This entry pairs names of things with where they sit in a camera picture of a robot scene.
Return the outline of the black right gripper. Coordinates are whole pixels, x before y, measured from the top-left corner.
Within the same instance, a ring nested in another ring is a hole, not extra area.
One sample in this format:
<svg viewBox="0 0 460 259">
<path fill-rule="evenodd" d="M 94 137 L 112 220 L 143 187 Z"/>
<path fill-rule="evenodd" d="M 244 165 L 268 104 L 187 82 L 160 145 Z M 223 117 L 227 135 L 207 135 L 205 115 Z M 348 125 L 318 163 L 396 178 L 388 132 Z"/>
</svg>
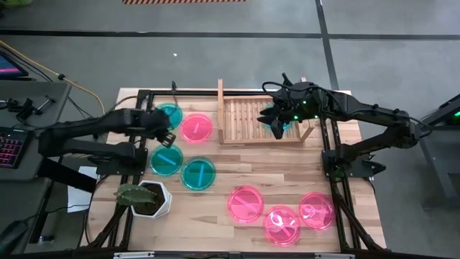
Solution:
<svg viewBox="0 0 460 259">
<path fill-rule="evenodd" d="M 284 123 L 282 121 L 303 121 L 319 118 L 320 103 L 318 89 L 308 90 L 313 83 L 295 83 L 283 86 L 273 94 L 275 106 L 263 109 L 258 122 L 270 125 L 276 140 L 282 139 Z"/>
</svg>

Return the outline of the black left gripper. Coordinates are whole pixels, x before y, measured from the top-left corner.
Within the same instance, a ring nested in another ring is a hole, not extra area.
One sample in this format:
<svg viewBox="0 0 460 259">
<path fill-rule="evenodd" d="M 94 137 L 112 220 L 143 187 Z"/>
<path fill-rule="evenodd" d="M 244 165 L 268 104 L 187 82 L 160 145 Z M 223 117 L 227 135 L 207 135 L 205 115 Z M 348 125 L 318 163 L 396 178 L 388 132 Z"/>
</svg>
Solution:
<svg viewBox="0 0 460 259">
<path fill-rule="evenodd" d="M 142 136 L 154 139 L 164 147 L 172 145 L 176 135 L 169 132 L 170 116 L 162 109 L 155 109 L 142 115 Z"/>
</svg>

